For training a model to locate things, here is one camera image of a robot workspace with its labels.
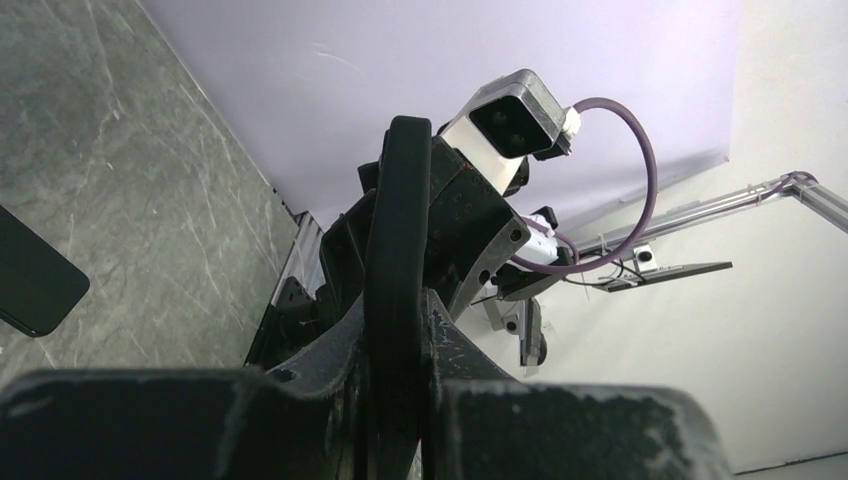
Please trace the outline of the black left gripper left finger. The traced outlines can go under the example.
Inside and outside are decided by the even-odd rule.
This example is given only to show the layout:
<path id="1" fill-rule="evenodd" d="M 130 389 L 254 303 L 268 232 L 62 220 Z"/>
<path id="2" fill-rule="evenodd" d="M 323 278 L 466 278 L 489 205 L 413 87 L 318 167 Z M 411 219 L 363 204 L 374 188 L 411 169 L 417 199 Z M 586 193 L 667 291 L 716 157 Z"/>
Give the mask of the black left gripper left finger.
<path id="1" fill-rule="evenodd" d="M 282 364 L 41 370 L 1 393 L 5 479 L 353 479 L 363 316 Z"/>

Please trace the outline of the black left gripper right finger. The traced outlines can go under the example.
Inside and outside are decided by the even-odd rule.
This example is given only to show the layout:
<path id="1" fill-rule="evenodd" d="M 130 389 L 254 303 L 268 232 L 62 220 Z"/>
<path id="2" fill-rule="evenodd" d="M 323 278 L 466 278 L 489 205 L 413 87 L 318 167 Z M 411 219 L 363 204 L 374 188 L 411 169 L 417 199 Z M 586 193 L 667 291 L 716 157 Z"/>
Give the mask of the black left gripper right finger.
<path id="1" fill-rule="evenodd" d="M 422 298 L 427 479 L 728 479 L 713 422 L 662 386 L 524 383 Z"/>

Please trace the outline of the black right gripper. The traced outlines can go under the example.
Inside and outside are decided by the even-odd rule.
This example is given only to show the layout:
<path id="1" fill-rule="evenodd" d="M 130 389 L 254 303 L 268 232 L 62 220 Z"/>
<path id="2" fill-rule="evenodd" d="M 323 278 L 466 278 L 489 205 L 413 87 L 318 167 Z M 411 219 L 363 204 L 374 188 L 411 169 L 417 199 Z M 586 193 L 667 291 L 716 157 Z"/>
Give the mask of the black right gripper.
<path id="1" fill-rule="evenodd" d="M 380 161 L 381 156 L 359 167 L 363 196 L 322 237 L 325 283 L 317 290 L 320 333 L 341 321 L 363 297 Z M 421 340 L 429 337 L 437 322 L 458 317 L 528 238 L 528 229 L 489 182 L 460 153 L 431 138 Z"/>

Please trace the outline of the black phone case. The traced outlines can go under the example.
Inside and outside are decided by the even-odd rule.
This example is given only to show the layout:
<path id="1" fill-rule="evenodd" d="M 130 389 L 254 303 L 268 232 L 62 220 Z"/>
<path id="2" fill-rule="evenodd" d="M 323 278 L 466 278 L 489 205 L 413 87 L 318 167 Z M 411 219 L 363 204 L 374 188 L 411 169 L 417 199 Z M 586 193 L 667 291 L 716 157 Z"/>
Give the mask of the black phone case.
<path id="1" fill-rule="evenodd" d="M 397 116 L 385 136 L 363 288 L 375 407 L 375 479 L 403 479 L 419 438 L 421 293 L 431 123 Z"/>

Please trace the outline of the phone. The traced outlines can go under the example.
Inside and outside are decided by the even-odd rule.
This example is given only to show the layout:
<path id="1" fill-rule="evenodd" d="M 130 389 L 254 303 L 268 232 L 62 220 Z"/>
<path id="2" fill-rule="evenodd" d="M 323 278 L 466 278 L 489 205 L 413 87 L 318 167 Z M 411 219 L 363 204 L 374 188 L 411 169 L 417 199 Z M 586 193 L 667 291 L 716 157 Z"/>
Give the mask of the phone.
<path id="1" fill-rule="evenodd" d="M 1 209 L 1 319 L 23 334 L 51 334 L 90 288 L 86 274 Z"/>

